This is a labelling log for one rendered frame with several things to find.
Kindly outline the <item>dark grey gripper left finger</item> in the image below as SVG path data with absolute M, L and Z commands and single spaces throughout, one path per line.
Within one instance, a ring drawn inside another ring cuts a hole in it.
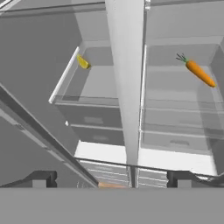
M 56 182 L 57 177 L 58 175 L 56 171 L 33 171 L 25 178 L 5 185 L 0 185 L 0 188 L 55 188 L 58 186 Z

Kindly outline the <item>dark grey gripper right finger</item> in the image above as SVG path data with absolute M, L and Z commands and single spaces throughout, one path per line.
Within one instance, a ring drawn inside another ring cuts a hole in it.
M 168 171 L 167 179 L 169 188 L 224 188 L 224 173 L 201 179 L 190 171 Z

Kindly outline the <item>grey freezer door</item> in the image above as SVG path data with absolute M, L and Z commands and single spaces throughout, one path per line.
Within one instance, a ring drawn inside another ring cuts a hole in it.
M 0 186 L 35 171 L 56 171 L 59 187 L 97 187 L 98 181 L 0 84 Z

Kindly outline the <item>grey fridge drawer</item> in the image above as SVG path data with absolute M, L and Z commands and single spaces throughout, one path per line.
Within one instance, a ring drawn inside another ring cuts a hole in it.
M 190 154 L 209 155 L 218 139 L 159 131 L 143 131 L 142 147 L 160 151 L 176 151 Z

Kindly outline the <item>grey freezer drawer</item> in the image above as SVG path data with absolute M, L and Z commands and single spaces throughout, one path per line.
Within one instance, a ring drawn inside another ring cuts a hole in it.
M 57 104 L 56 107 L 71 124 L 122 127 L 119 108 L 64 104 Z
M 71 125 L 71 128 L 82 142 L 124 146 L 123 131 L 121 129 L 103 129 L 74 125 Z

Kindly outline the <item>glass fridge shelf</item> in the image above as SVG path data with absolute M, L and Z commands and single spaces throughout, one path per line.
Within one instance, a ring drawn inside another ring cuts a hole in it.
M 209 87 L 178 60 L 194 60 L 216 82 Z M 221 70 L 224 53 L 219 44 L 151 45 L 147 48 L 145 97 L 147 109 L 224 111 Z

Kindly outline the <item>glass freezer shelf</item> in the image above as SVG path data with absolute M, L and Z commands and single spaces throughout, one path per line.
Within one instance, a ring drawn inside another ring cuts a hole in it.
M 78 54 L 90 63 L 89 69 L 78 64 Z M 48 101 L 118 106 L 111 48 L 77 47 Z

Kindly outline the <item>grey side-by-side fridge freezer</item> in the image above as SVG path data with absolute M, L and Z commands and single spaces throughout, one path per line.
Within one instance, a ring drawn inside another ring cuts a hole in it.
M 165 188 L 167 172 L 224 173 L 224 111 L 146 108 L 147 48 L 219 44 L 224 0 L 0 0 L 0 84 L 99 183 Z M 118 106 L 48 100 L 77 47 L 109 46 Z M 119 108 L 121 128 L 71 124 L 56 107 Z M 82 142 L 74 126 L 122 130 L 124 146 Z M 218 139 L 209 155 L 142 147 L 143 131 Z

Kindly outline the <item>orange carrot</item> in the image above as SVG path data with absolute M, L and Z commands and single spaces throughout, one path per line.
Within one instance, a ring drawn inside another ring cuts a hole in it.
M 184 62 L 185 67 L 209 87 L 216 87 L 214 80 L 195 61 L 187 59 L 184 54 L 177 54 L 177 60 Z

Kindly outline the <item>yellow lemon wedge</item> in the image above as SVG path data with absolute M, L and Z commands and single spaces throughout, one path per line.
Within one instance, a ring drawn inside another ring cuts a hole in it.
M 90 63 L 87 62 L 80 54 L 77 55 L 77 61 L 83 69 L 89 69 L 91 67 Z

